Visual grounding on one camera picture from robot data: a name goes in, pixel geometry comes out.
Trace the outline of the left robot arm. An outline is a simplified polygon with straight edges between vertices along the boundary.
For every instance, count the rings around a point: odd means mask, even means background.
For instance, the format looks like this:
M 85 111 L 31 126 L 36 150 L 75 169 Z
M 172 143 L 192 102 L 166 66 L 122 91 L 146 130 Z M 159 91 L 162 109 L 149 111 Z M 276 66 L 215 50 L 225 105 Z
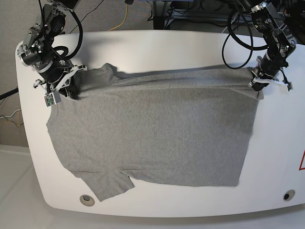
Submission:
M 248 59 L 238 67 L 230 66 L 224 58 L 222 47 L 222 59 L 226 67 L 238 70 L 249 63 L 254 51 L 266 50 L 263 57 L 257 57 L 257 65 L 251 69 L 253 76 L 249 87 L 260 91 L 269 84 L 286 86 L 290 91 L 293 86 L 288 81 L 284 68 L 288 67 L 286 59 L 296 49 L 297 40 L 290 32 L 284 17 L 270 0 L 234 0 L 234 8 L 228 16 L 228 36 L 232 37 L 239 45 L 250 51 Z M 243 19 L 249 35 L 250 44 L 241 41 L 235 34 L 237 28 L 232 28 L 232 17 L 236 14 Z

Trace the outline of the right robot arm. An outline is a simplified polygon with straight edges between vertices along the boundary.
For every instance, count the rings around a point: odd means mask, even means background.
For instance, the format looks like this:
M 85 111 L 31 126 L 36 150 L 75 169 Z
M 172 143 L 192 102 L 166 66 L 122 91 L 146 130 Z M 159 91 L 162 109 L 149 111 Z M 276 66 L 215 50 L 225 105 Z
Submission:
M 41 76 L 33 87 L 40 87 L 45 92 L 46 106 L 60 103 L 62 95 L 73 100 L 79 98 L 74 76 L 80 71 L 86 71 L 87 67 L 71 62 L 83 41 L 81 21 L 74 11 L 78 3 L 77 0 L 50 0 L 47 4 L 40 5 L 40 14 L 17 50 L 22 64 L 30 66 Z M 63 34 L 67 13 L 72 15 L 79 28 L 79 38 L 73 52 L 69 52 L 66 46 L 52 46 L 54 38 Z

